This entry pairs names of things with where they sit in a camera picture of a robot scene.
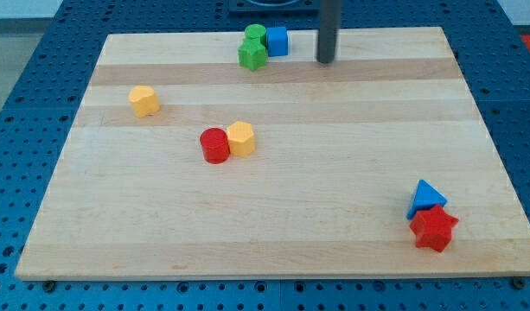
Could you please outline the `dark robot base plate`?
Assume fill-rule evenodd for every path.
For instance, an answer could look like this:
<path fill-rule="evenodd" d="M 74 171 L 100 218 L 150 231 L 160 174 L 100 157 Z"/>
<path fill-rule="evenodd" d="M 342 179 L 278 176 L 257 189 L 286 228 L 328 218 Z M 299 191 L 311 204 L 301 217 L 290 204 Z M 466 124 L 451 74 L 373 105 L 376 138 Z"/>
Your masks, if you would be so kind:
<path fill-rule="evenodd" d="M 319 0 L 226 0 L 230 13 L 284 13 L 293 11 L 315 12 Z"/>

